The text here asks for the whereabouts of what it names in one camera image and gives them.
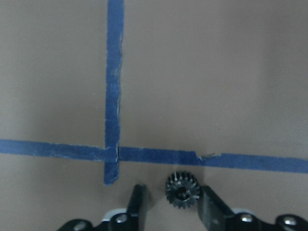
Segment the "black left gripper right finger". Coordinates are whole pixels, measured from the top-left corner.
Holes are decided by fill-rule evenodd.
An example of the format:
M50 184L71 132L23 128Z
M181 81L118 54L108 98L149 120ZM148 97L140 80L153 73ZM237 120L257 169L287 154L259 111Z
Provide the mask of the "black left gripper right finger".
M234 213L209 187L200 188L198 216L208 231L258 231L257 218L249 213Z

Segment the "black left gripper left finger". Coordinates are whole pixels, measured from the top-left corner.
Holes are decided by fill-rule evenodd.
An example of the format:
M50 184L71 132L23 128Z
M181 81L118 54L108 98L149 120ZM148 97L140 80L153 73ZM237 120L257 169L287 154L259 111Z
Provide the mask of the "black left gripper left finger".
M143 231L148 206L147 186L134 186L127 208L116 209L109 220L110 231Z

